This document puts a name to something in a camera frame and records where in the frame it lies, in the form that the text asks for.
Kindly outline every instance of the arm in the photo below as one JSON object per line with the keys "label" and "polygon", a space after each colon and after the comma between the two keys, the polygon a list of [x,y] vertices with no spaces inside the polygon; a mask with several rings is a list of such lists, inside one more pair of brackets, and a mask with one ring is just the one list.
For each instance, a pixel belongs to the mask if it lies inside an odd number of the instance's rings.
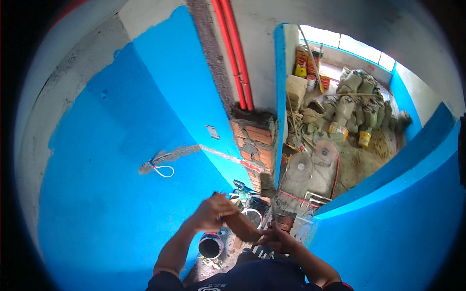
{"label": "arm", "polygon": [[220,193],[214,193],[209,199],[204,200],[196,212],[183,222],[177,233],[162,248],[152,275],[166,271],[179,278],[186,263],[189,245],[196,233],[219,231],[223,224],[221,218],[235,215],[239,211],[238,207]]}
{"label": "arm", "polygon": [[311,253],[275,223],[262,232],[265,237],[256,244],[267,244],[271,250],[290,254],[302,268],[310,283],[324,288],[333,282],[341,282],[340,275],[329,264]]}

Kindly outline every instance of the person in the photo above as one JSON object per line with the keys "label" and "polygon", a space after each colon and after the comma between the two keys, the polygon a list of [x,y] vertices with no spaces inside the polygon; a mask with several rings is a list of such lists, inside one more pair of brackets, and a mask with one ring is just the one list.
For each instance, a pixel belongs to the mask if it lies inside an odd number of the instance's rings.
{"label": "person", "polygon": [[223,224],[222,217],[238,212],[238,207],[224,194],[204,200],[162,248],[146,291],[353,290],[342,283],[335,269],[274,223],[261,233],[263,237],[255,245],[266,244],[275,253],[289,254],[289,257],[260,259],[249,250],[238,256],[236,265],[227,273],[218,273],[184,287],[179,274],[196,233],[217,232]]}

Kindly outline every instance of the blue painted wall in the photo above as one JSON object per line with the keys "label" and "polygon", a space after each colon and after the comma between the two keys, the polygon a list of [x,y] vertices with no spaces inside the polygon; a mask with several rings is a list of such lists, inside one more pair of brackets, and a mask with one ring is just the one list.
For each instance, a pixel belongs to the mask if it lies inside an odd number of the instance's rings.
{"label": "blue painted wall", "polygon": [[[181,223],[214,190],[232,189],[203,152],[165,163],[175,169],[171,178],[138,174],[158,151],[195,143],[134,44],[116,52],[49,141],[38,232],[61,289],[147,287],[161,248]],[[195,262],[198,239],[182,277]]]}
{"label": "blue painted wall", "polygon": [[400,177],[435,150],[453,127],[453,117],[445,104],[441,103],[424,128],[396,156],[357,186],[322,206],[317,214],[356,201]]}
{"label": "blue painted wall", "polygon": [[277,26],[274,30],[275,43],[275,73],[277,84],[277,119],[278,119],[278,146],[276,168],[275,168],[275,186],[278,187],[278,180],[281,166],[281,150],[283,148],[283,132],[285,126],[288,126],[285,116],[286,106],[286,82],[287,82],[287,65],[285,55],[285,34],[283,31],[283,23]]}
{"label": "blue painted wall", "polygon": [[[398,191],[400,180],[398,187],[384,189],[385,199],[315,217],[318,227],[309,249],[355,290],[425,290],[453,244],[464,211],[457,133],[458,127],[423,161],[430,173],[406,189]],[[446,160],[437,168],[440,158]]]}
{"label": "blue painted wall", "polygon": [[[189,43],[189,48],[180,40]],[[178,7],[169,19],[133,42],[160,92],[196,143],[242,159],[187,7]],[[206,125],[215,127],[219,140],[211,138]],[[241,165],[207,156],[233,187],[235,179],[251,187]]]}
{"label": "blue painted wall", "polygon": [[419,119],[418,111],[412,102],[412,98],[408,93],[408,89],[403,83],[400,75],[397,72],[397,62],[395,62],[395,67],[392,71],[392,77],[390,80],[390,88],[393,93],[393,97],[397,102],[398,109],[406,110],[409,113],[412,119],[412,123],[404,131],[404,136],[406,137],[406,142],[409,143],[418,132],[422,129],[421,120]]}

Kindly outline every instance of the red pipe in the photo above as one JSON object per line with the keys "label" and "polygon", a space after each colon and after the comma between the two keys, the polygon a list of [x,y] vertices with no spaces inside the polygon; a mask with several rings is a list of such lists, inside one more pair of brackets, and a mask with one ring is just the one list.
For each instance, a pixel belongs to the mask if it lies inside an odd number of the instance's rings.
{"label": "red pipe", "polygon": [[311,205],[311,206],[314,206],[314,207],[316,207],[316,208],[319,208],[319,207],[320,207],[320,206],[318,206],[318,205],[309,203],[309,202],[306,201],[306,200],[302,200],[301,198],[298,198],[298,197],[296,197],[296,196],[293,196],[293,195],[291,195],[291,194],[288,194],[288,193],[285,192],[285,191],[280,190],[280,193],[286,194],[286,195],[288,195],[288,196],[290,196],[290,197],[292,197],[292,198],[294,198],[294,199],[297,199],[297,200],[299,200],[299,201],[301,201],[301,202],[307,203],[307,204],[309,204],[309,205]]}
{"label": "red pipe", "polygon": [[220,32],[222,33],[223,42],[225,43],[226,53],[228,54],[228,59],[230,60],[230,65],[233,70],[233,76],[236,83],[236,89],[238,90],[238,95],[240,98],[240,107],[242,110],[246,109],[246,100],[244,99],[243,86],[241,85],[240,72],[238,70],[238,65],[236,64],[236,57],[234,55],[233,46],[230,39],[230,34],[226,28],[225,18],[223,16],[222,8],[220,7],[219,0],[212,0],[213,10],[217,16],[217,21],[219,22]]}
{"label": "red pipe", "polygon": [[330,195],[330,199],[333,200],[333,194],[335,193],[336,182],[338,180],[338,170],[340,169],[340,156],[338,156],[338,160],[336,161],[336,174],[335,174],[335,182],[333,183],[332,194]]}
{"label": "red pipe", "polygon": [[251,94],[251,87],[249,85],[249,76],[247,75],[246,62],[244,60],[243,48],[241,47],[240,34],[238,33],[238,28],[236,27],[236,22],[234,20],[232,7],[230,6],[229,0],[220,0],[225,13],[226,24],[228,26],[228,31],[232,37],[234,50],[236,56],[238,57],[238,63],[240,64],[241,74],[243,75],[243,85],[244,90],[246,91],[246,100],[247,100],[247,109],[252,111],[254,109],[253,105],[253,96]]}

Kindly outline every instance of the drain pipe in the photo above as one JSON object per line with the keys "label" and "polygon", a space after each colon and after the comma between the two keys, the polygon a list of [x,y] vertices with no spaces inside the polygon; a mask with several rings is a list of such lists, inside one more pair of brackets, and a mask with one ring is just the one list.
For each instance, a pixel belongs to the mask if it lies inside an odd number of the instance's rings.
{"label": "drain pipe", "polygon": [[229,0],[220,0],[225,13],[226,25],[228,26],[228,31],[230,32],[234,50],[238,58],[238,63],[240,64],[241,74],[243,76],[243,85],[246,92],[247,100],[247,109],[252,111],[254,109],[253,97],[251,94],[251,87],[249,86],[249,76],[247,74],[246,62],[244,60],[243,48],[241,47],[240,34],[238,33],[238,28],[236,27],[236,22],[234,20],[232,7]]}
{"label": "drain pipe", "polygon": [[244,99],[243,86],[241,85],[240,72],[238,70],[238,65],[236,64],[236,57],[234,55],[230,34],[228,34],[228,30],[226,28],[225,18],[223,16],[219,0],[212,0],[212,6],[215,15],[217,16],[217,21],[219,22],[220,32],[222,33],[223,42],[226,47],[226,53],[228,54],[228,59],[230,60],[230,65],[233,70],[234,81],[236,83],[236,89],[240,98],[240,107],[242,110],[245,110],[246,100]]}

